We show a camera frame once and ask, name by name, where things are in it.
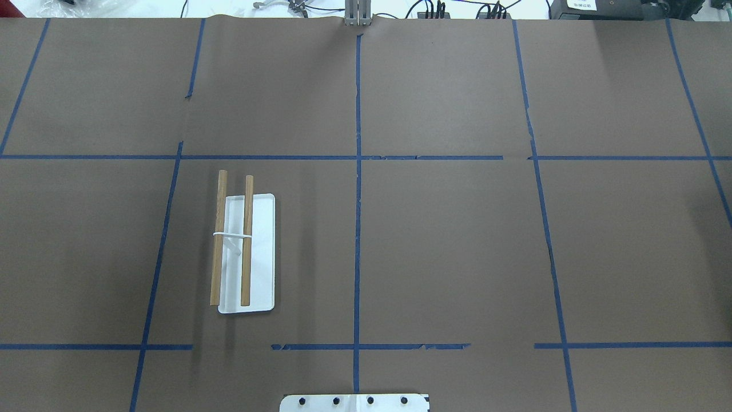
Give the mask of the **inner wooden rack bar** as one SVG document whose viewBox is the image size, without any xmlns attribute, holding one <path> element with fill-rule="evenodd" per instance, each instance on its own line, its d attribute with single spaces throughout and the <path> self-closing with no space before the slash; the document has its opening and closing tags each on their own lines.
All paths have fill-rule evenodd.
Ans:
<svg viewBox="0 0 732 412">
<path fill-rule="evenodd" d="M 253 200 L 254 176 L 245 176 L 245 200 L 243 203 L 243 235 L 241 253 L 241 287 L 240 303 L 243 307 L 250 305 L 252 248 L 253 248 Z"/>
</svg>

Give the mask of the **black device box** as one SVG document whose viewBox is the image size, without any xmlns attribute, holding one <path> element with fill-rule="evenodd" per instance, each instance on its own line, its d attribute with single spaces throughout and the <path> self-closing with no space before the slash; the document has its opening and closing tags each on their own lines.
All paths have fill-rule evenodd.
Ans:
<svg viewBox="0 0 732 412">
<path fill-rule="evenodd" d="M 689 21 L 704 1 L 552 1 L 551 20 Z"/>
</svg>

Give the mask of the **outer wooden rack bar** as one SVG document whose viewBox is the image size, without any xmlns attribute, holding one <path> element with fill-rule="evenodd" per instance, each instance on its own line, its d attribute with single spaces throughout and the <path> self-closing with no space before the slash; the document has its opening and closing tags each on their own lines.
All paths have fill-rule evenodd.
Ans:
<svg viewBox="0 0 732 412">
<path fill-rule="evenodd" d="M 216 235 L 216 233 L 223 232 L 223 229 L 225 229 L 225 205 L 227 196 L 227 185 L 228 172 L 225 170 L 220 170 L 217 177 L 216 213 L 213 235 L 212 278 L 210 285 L 210 305 L 212 307 L 218 306 L 220 303 L 223 237 L 220 234 Z"/>
</svg>

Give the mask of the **wooden rack bar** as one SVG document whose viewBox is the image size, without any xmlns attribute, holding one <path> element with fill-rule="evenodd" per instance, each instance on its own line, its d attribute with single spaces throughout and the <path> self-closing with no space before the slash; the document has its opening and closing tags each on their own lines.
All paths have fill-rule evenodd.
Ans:
<svg viewBox="0 0 732 412">
<path fill-rule="evenodd" d="M 225 205 L 227 196 L 227 185 L 228 172 L 225 170 L 220 170 L 217 177 L 216 213 L 213 235 L 212 278 L 210 285 L 210 305 L 212 307 L 218 306 L 220 303 L 223 237 L 220 234 L 216 235 L 216 233 L 223 232 L 223 229 L 225 229 Z"/>
<path fill-rule="evenodd" d="M 253 248 L 253 200 L 254 176 L 245 176 L 245 200 L 243 203 L 243 235 L 241 253 L 241 287 L 240 303 L 243 307 L 250 305 L 252 248 Z"/>
</svg>

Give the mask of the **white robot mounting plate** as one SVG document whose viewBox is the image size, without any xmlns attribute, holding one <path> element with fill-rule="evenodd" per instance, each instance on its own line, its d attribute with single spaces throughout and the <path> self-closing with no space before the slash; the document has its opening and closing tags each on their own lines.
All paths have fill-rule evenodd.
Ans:
<svg viewBox="0 0 732 412">
<path fill-rule="evenodd" d="M 280 411 L 430 411 L 428 394 L 296 394 Z"/>
</svg>

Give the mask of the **white rack base tray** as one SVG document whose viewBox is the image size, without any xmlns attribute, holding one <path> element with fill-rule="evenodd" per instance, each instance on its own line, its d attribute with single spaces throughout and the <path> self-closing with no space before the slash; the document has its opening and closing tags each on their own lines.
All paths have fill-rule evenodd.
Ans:
<svg viewBox="0 0 732 412">
<path fill-rule="evenodd" d="M 245 196 L 227 196 L 223 232 L 243 234 Z M 240 303 L 241 256 L 223 245 L 220 303 L 223 315 L 272 311 L 275 307 L 276 198 L 271 193 L 254 195 L 253 248 L 250 305 Z"/>
</svg>

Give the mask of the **grey aluminium frame post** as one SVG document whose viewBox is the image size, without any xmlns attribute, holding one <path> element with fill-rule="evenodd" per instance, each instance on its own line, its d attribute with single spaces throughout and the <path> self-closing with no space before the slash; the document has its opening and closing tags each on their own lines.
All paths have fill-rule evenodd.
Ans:
<svg viewBox="0 0 732 412">
<path fill-rule="evenodd" d="M 344 2 L 345 26 L 371 26 L 373 13 L 371 0 L 346 0 Z"/>
</svg>

